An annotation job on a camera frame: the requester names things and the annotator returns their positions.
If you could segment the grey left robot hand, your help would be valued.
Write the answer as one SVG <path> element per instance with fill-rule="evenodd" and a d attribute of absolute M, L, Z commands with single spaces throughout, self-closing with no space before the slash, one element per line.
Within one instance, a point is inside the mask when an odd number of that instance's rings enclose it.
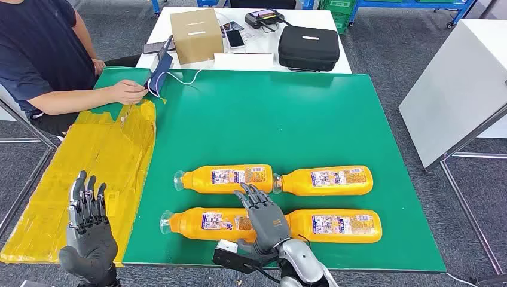
<path fill-rule="evenodd" d="M 114 259 L 118 245 L 106 214 L 105 190 L 96 177 L 79 172 L 69 192 L 66 246 L 60 266 L 79 279 L 78 286 L 120 286 Z"/>

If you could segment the person's right hand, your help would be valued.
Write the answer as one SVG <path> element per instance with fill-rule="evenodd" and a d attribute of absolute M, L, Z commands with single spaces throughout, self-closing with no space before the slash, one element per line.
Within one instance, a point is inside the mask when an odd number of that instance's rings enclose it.
<path fill-rule="evenodd" d="M 111 103 L 136 105 L 148 94 L 148 89 L 137 82 L 121 80 L 108 87 L 108 93 Z"/>

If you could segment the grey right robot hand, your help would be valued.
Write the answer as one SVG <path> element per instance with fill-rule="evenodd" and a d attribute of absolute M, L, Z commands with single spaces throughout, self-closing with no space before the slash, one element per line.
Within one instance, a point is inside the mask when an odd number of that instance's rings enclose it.
<path fill-rule="evenodd" d="M 237 244 L 240 249 L 252 254 L 270 254 L 278 244 L 290 238 L 288 222 L 279 205 L 268 194 L 244 182 L 240 186 L 244 192 L 234 193 L 248 213 L 256 239 L 253 243 L 239 239 Z"/>

